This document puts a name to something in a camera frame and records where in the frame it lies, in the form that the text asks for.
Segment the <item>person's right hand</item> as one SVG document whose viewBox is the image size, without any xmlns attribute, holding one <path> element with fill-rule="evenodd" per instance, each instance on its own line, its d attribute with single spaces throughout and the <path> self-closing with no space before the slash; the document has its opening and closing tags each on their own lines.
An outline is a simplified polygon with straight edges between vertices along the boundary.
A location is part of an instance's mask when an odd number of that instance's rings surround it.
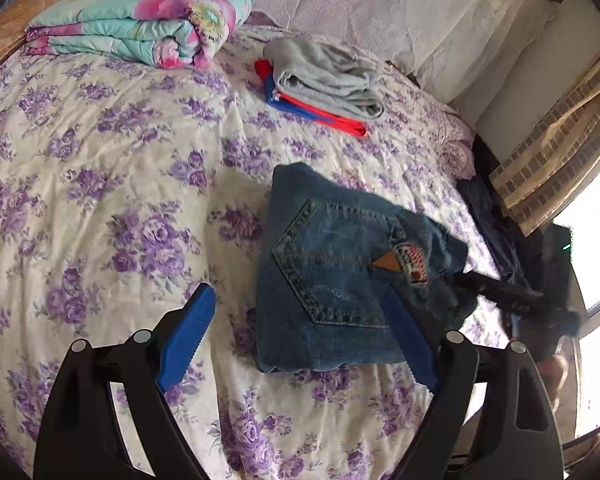
<svg viewBox="0 0 600 480">
<path fill-rule="evenodd" d="M 569 363 L 561 354 L 554 354 L 536 362 L 536 368 L 545 386 L 552 411 L 559 406 L 559 397 L 568 377 Z"/>
</svg>

